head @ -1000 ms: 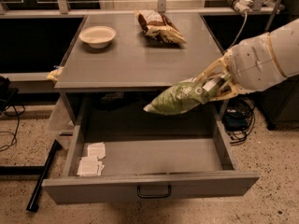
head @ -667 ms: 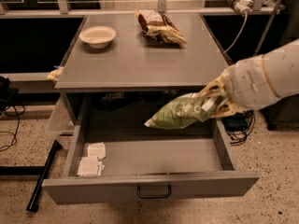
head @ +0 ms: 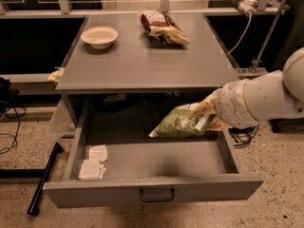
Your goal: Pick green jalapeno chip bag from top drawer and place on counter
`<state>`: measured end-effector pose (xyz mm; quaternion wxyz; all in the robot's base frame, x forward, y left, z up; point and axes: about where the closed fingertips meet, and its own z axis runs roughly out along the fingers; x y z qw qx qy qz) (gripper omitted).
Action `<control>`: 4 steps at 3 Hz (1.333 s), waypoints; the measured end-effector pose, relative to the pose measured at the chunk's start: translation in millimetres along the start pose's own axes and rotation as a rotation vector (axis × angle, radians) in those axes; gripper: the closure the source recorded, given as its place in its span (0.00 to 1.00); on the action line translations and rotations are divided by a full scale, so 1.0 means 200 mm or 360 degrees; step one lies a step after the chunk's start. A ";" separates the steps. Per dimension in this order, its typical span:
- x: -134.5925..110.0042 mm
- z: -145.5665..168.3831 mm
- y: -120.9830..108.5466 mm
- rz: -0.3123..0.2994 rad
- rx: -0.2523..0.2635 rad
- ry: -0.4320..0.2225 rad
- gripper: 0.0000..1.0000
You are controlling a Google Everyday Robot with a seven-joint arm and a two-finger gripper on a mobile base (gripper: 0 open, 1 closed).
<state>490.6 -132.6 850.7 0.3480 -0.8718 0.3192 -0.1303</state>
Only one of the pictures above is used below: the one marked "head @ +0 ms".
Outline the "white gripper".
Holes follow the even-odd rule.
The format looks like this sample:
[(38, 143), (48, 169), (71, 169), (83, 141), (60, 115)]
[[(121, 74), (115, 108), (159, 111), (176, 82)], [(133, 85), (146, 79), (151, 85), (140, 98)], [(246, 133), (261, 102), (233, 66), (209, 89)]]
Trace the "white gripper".
[(226, 84), (208, 95), (191, 111), (192, 116), (211, 115), (217, 112), (208, 125), (209, 131), (222, 131), (231, 126), (244, 129), (258, 125), (245, 103), (244, 87), (247, 80)]

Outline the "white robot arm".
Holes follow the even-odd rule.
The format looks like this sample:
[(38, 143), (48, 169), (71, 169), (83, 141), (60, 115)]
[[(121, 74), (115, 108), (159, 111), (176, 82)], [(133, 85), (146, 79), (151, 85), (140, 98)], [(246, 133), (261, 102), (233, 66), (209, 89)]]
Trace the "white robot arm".
[(210, 130), (244, 129), (273, 119), (304, 117), (304, 48), (282, 70), (226, 84), (200, 102), (192, 115), (211, 115)]

